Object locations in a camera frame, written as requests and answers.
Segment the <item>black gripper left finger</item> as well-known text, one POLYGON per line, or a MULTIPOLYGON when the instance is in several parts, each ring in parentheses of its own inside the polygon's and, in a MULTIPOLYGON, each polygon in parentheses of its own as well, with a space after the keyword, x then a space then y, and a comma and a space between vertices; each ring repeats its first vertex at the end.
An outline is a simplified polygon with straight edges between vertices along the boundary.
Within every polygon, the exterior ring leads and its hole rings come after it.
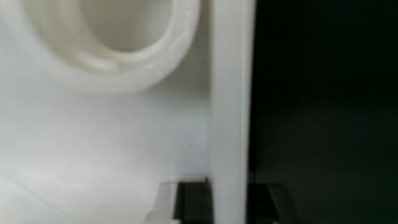
POLYGON ((211 224, 207 179, 163 182, 143 224, 211 224))

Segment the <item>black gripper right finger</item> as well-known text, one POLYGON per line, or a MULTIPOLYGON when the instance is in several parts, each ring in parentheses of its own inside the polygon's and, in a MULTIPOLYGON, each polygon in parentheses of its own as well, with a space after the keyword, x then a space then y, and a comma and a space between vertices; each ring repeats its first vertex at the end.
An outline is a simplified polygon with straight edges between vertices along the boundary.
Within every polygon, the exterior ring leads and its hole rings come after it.
POLYGON ((291 194, 282 184, 248 185, 246 224, 298 224, 291 194))

